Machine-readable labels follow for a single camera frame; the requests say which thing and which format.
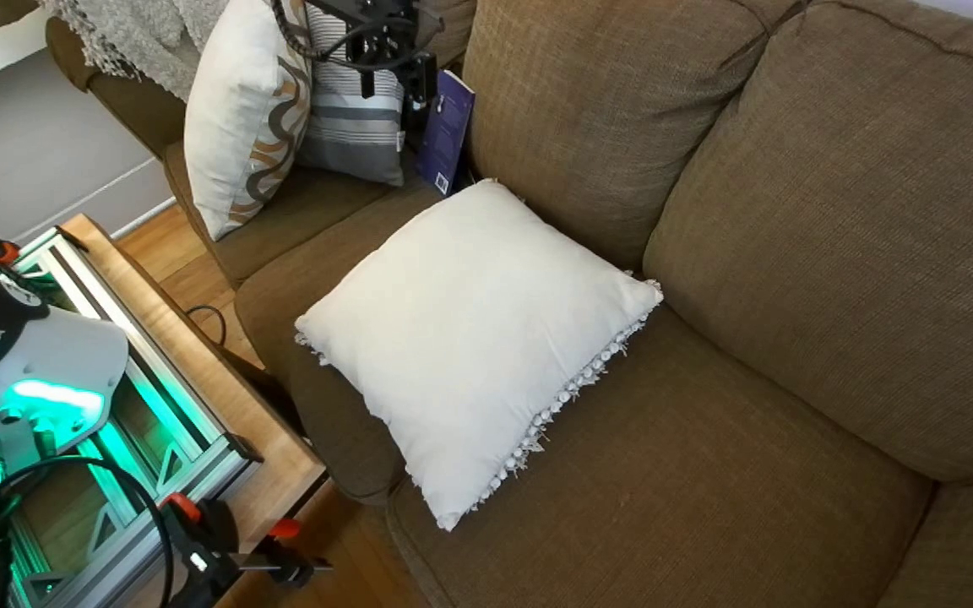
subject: seat cushion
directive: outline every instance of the seat cushion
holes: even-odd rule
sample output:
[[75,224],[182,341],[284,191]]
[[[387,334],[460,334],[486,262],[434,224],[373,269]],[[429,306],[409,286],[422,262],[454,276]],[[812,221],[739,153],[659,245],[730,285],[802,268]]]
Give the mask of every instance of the seat cushion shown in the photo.
[[[195,233],[205,233],[192,206],[178,141],[165,150],[162,167],[168,172],[175,200],[189,214],[189,224],[195,226]],[[281,197],[250,221],[250,229],[232,229],[217,242],[205,239],[205,245],[218,262],[224,276],[228,285],[243,285],[268,260],[340,224],[346,217],[364,211],[384,191],[393,189],[378,182],[361,182],[324,170],[295,170],[288,172]]]
[[933,481],[973,481],[973,25],[785,25],[646,254],[724,350]]
[[361,394],[334,367],[322,367],[307,347],[295,345],[295,316],[431,200],[434,191],[425,186],[398,189],[281,254],[235,292],[235,316],[253,350],[298,401],[307,438],[340,493],[361,503],[384,500],[401,474],[398,450],[384,424],[369,417]]
[[668,311],[544,443],[454,535],[395,490],[393,526],[454,605],[873,605],[929,500]]
[[973,486],[941,486],[880,608],[973,605]]

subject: brown couch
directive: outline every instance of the brown couch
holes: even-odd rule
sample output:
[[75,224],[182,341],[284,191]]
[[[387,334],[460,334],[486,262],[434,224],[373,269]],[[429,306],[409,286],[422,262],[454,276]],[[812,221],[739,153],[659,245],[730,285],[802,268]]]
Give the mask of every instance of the brown couch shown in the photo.
[[[290,341],[431,197],[299,170],[213,242],[268,370],[422,590],[973,608],[973,25],[903,0],[481,0],[463,73],[476,170],[664,306],[457,535]],[[136,100],[107,104],[146,136],[165,104]],[[189,211],[172,139],[148,145]]]

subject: electronic device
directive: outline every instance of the electronic device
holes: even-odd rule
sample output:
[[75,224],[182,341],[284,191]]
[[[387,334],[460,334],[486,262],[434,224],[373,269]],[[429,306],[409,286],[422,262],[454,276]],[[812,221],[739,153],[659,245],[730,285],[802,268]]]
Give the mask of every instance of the electronic device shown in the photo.
[[114,324],[50,306],[0,275],[0,481],[99,431],[124,361]]
[[434,57],[420,48],[416,0],[312,0],[312,7],[346,21],[347,34],[332,48],[312,48],[312,37],[288,25],[284,5],[273,5],[276,25],[298,55],[334,61],[334,50],[346,48],[347,66],[361,73],[364,97],[376,95],[376,70],[393,70],[404,87],[409,108],[429,108],[434,95]]

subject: couch armrest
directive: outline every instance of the couch armrest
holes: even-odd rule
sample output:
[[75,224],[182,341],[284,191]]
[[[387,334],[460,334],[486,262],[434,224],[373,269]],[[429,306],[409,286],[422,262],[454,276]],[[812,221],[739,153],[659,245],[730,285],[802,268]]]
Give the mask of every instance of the couch armrest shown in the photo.
[[100,70],[84,64],[80,37],[58,18],[48,18],[44,37],[55,64],[68,73],[68,82],[89,90],[92,78]]
[[119,78],[92,66],[80,37],[58,18],[48,21],[44,37],[68,82],[93,95],[155,159],[182,139],[182,97],[148,78]]

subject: throw pillow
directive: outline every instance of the throw pillow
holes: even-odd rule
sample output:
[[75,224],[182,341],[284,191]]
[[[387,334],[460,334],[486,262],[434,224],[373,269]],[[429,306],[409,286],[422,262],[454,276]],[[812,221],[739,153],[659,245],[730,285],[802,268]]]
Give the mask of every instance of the throw pillow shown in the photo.
[[[290,25],[305,7],[281,0]],[[228,0],[184,100],[182,157],[213,239],[281,189],[312,116],[312,61],[290,50],[268,0]]]
[[[315,50],[329,50],[347,30],[317,7],[307,7],[307,21]],[[401,186],[401,86],[393,70],[376,70],[376,95],[361,97],[361,73],[346,61],[346,48],[332,61],[315,61],[315,108],[298,163]]]
[[483,178],[420,214],[295,321],[404,455],[443,529],[662,300]]

